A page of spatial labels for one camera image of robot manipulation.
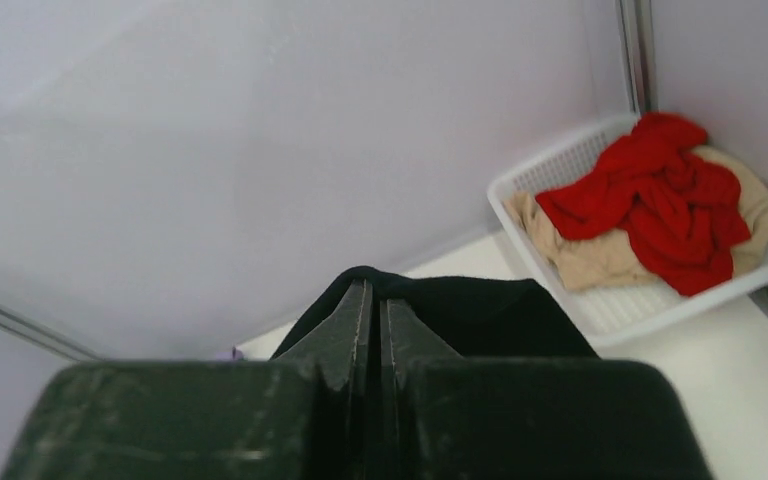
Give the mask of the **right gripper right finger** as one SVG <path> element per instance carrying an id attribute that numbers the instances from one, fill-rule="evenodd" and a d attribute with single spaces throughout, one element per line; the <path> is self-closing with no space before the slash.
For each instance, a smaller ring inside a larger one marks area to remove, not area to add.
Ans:
<path id="1" fill-rule="evenodd" d="M 709 479 L 651 365 L 465 358 L 400 301 L 380 307 L 385 479 Z"/>

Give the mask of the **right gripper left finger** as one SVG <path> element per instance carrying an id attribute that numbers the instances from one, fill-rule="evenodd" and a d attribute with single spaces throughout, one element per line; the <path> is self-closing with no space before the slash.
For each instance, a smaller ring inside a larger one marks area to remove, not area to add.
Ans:
<path id="1" fill-rule="evenodd" d="M 4 479 L 358 479 L 373 292 L 269 361 L 84 362 L 29 413 Z"/>

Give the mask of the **black t shirt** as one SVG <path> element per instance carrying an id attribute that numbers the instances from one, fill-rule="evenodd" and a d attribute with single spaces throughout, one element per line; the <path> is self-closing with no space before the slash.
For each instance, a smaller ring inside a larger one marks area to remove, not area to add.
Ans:
<path id="1" fill-rule="evenodd" d="M 273 356 L 288 351 L 332 314 L 355 281 L 368 282 L 378 301 L 405 301 L 420 321 L 462 356 L 598 356 L 552 295 L 533 279 L 412 279 L 371 266 L 352 267 L 337 276 Z"/>

